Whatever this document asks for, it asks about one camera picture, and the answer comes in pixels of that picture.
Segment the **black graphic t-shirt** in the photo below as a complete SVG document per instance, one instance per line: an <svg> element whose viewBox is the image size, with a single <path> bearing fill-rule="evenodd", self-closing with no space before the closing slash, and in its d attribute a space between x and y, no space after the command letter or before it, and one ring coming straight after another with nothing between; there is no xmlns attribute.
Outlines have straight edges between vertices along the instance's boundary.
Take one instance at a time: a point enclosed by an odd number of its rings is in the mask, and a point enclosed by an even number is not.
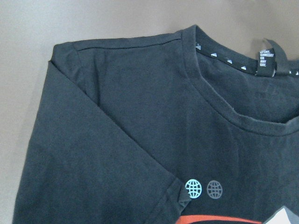
<svg viewBox="0 0 299 224"><path fill-rule="evenodd" d="M299 62L198 26L57 44L15 224L299 221Z"/></svg>

